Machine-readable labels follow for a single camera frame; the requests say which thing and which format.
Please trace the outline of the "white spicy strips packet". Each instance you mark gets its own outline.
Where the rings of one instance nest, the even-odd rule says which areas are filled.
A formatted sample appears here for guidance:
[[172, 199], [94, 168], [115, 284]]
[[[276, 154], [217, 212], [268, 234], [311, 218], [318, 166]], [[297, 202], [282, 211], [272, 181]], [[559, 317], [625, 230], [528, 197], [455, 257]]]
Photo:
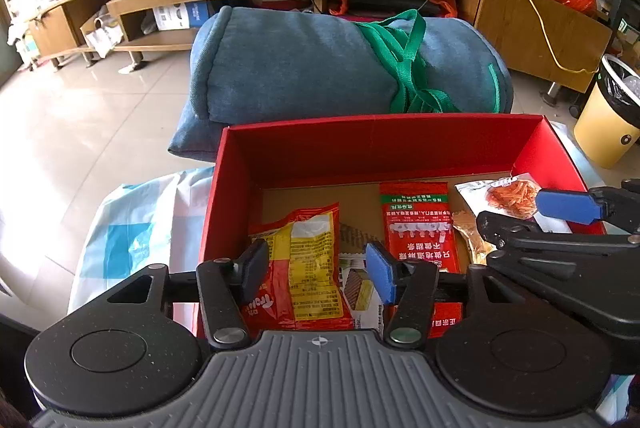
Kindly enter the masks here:
[[456, 185], [458, 193], [475, 216], [481, 211], [534, 221], [544, 232], [571, 233], [567, 222], [538, 211], [540, 185], [528, 173], [496, 180], [477, 180]]

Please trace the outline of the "gold foil packet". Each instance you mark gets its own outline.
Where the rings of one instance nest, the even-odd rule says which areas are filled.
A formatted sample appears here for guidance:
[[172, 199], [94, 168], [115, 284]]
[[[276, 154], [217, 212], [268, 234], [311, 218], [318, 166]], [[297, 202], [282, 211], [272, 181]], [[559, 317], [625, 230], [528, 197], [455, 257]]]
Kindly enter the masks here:
[[486, 265], [486, 257], [496, 248], [486, 242], [477, 230], [476, 217], [469, 211], [454, 211], [451, 215], [454, 227], [454, 247], [458, 263], [464, 272], [469, 265]]

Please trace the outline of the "Kaprons wafer packet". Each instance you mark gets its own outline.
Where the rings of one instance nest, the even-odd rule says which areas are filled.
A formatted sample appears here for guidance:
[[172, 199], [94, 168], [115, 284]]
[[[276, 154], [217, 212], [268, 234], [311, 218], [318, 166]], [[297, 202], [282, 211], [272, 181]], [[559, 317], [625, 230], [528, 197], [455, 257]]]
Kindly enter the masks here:
[[338, 255], [338, 278], [356, 330], [384, 330], [384, 305], [366, 270], [364, 254]]

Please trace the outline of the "red green spicy packet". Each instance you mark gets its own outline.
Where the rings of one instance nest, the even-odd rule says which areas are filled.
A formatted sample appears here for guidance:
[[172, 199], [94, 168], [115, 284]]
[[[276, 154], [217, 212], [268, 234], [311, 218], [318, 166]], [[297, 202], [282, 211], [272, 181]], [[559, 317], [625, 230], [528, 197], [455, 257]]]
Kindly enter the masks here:
[[462, 320], [460, 272], [446, 182], [384, 182], [380, 185], [384, 247], [398, 260], [435, 263], [439, 280], [431, 330], [437, 338]]

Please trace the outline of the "yellow red Trolli packet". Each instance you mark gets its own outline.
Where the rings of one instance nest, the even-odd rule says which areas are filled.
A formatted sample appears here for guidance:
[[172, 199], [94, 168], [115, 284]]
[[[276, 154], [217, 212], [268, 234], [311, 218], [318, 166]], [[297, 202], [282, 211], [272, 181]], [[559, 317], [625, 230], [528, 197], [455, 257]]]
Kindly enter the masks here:
[[242, 308], [250, 335], [264, 330], [351, 330], [354, 320], [338, 283], [340, 205], [299, 208], [250, 238], [264, 240], [269, 266], [255, 298]]

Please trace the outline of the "yellow trash bin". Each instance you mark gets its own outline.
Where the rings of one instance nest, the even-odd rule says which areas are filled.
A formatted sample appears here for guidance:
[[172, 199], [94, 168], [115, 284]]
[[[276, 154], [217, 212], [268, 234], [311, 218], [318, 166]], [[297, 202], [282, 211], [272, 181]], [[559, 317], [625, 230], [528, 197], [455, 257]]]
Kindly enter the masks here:
[[639, 104], [639, 75], [619, 58], [605, 55], [574, 127], [574, 138], [588, 159], [612, 168], [629, 151], [639, 140]]

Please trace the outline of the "blue checkered tablecloth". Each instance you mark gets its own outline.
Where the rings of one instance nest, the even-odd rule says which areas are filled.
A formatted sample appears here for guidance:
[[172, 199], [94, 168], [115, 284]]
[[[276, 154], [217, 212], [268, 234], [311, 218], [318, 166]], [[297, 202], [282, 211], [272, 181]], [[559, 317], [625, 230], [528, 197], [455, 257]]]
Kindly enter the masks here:
[[612, 338], [488, 266], [455, 275], [462, 320], [421, 349], [376, 330], [264, 330], [209, 346], [196, 268], [214, 171], [101, 205], [73, 310], [30, 345], [38, 427], [599, 427], [639, 337]]

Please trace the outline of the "red cardboard box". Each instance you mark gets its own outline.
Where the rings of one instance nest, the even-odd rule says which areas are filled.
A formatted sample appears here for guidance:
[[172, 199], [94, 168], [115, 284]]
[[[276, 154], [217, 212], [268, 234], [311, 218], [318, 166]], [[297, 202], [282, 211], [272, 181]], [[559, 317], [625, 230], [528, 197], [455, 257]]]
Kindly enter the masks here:
[[529, 174], [543, 188], [587, 185], [542, 115], [411, 114], [305, 119], [224, 129], [202, 260], [234, 258], [250, 233], [299, 208], [340, 207], [343, 251], [384, 237], [383, 181], [459, 182]]

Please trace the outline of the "rolled blue blanket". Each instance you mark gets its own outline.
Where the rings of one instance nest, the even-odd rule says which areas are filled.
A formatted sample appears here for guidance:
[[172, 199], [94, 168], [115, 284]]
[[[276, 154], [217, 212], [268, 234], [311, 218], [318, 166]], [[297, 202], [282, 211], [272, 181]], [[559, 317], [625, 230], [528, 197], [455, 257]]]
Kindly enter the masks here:
[[171, 154], [213, 162], [225, 128], [370, 114], [509, 113], [511, 75], [468, 22], [224, 6], [196, 33]]

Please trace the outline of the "white blue carton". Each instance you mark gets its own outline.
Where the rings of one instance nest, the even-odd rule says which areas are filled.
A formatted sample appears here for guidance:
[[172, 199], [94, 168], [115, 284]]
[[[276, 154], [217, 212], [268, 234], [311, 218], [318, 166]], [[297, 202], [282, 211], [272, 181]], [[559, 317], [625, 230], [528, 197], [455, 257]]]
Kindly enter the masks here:
[[153, 9], [154, 19], [160, 31], [200, 28], [212, 15], [207, 0], [158, 6]]

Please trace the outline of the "white paper bag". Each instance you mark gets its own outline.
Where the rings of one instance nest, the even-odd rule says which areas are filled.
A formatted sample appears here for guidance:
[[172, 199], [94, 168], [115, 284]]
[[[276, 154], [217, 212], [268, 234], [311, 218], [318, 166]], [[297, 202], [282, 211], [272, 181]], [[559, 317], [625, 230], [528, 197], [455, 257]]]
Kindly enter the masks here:
[[118, 20], [108, 12], [105, 5], [81, 25], [80, 32], [86, 44], [96, 51], [101, 59], [106, 58], [124, 38]]

